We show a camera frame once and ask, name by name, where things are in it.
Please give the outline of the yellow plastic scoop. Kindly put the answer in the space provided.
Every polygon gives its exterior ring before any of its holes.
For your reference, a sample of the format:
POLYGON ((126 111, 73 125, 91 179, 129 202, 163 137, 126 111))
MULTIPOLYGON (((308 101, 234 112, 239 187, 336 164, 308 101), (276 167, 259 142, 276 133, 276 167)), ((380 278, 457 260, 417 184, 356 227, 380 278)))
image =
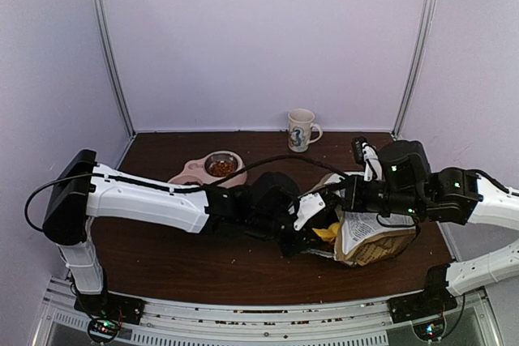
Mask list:
POLYGON ((312 231, 324 242, 332 244, 337 239, 338 232, 341 228, 339 222, 330 224, 326 229, 313 228, 312 231))

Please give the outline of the pet food bag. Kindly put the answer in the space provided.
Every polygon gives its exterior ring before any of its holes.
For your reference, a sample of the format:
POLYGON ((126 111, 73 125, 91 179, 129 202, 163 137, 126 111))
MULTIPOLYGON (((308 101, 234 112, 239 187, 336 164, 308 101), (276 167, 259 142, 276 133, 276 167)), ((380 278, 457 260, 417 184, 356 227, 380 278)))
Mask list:
POLYGON ((317 216, 307 221, 317 242, 306 249, 306 254, 332 259, 348 267, 364 267, 400 255, 419 235, 420 228, 410 216, 391 215, 383 218, 378 213, 344 211, 336 206, 326 211, 324 219, 317 216), (313 228, 326 229, 339 222, 341 228, 334 243, 322 241, 313 228))

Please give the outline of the pink double pet feeder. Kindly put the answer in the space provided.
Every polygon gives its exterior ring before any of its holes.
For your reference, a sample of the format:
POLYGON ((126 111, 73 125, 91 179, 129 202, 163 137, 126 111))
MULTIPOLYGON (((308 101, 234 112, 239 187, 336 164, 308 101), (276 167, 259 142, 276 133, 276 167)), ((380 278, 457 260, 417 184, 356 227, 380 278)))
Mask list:
MULTIPOLYGON (((217 151, 217 152, 230 152, 235 155, 238 159, 239 166, 238 170, 245 167, 245 164, 242 161, 242 158, 231 151, 217 151)), ((218 180, 223 179, 224 177, 212 177, 207 174, 204 170, 204 162, 207 157, 214 152, 209 153, 205 157, 198 160, 189 160, 184 164, 183 170, 178 175, 170 178, 168 180, 169 184, 177 184, 177 185, 198 185, 201 186, 203 184, 211 184, 218 180)))

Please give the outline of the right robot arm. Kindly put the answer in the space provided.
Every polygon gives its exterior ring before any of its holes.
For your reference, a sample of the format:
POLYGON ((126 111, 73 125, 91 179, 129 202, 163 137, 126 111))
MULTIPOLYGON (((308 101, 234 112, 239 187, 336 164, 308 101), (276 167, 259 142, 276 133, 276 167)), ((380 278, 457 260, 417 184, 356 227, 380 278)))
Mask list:
MULTIPOLYGON (((376 157, 375 177, 367 181, 346 174, 316 191, 320 202, 357 213, 518 228, 518 191, 481 169, 449 167, 434 173, 419 141, 389 143, 376 157)), ((518 244, 513 242, 469 261, 431 268, 415 305, 421 314, 434 314, 447 301, 446 291, 460 296, 517 275, 518 244)))

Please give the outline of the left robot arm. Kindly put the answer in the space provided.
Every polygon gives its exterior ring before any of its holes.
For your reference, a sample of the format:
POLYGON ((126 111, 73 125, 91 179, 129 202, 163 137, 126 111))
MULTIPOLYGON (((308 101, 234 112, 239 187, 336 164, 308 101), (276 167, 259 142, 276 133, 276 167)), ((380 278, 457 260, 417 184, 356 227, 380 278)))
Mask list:
POLYGON ((100 164, 96 152, 79 151, 58 179, 42 225, 70 269, 86 305, 100 317, 117 308, 105 290, 105 272, 97 259, 90 228, 97 217, 118 217, 161 224, 198 234, 218 218, 280 242, 284 254, 304 241, 303 228, 324 201, 301 195, 281 173, 265 173, 251 185, 229 186, 248 171, 243 166, 210 184, 185 186, 132 176, 100 164))

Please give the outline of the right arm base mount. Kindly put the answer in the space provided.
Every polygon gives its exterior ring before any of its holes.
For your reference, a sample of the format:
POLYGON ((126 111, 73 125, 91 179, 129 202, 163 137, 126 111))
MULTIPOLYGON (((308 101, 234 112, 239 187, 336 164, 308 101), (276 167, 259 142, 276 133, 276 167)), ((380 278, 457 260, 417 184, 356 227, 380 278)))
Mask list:
POLYGON ((428 344, 440 342, 447 335, 444 315, 458 306, 447 290, 449 268, 448 263, 430 268, 421 291, 392 297, 387 302, 392 322, 412 322, 415 336, 428 344))

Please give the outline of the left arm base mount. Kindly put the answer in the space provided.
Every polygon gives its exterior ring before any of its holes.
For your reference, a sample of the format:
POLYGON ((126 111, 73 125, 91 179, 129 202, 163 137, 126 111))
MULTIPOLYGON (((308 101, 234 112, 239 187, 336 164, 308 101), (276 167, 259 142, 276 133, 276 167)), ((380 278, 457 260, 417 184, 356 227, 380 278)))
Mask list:
POLYGON ((144 313, 145 301, 137 297, 110 293, 103 289, 100 294, 81 293, 72 280, 71 292, 75 296, 75 310, 88 317, 86 333, 99 345, 114 341, 123 324, 139 325, 144 313))

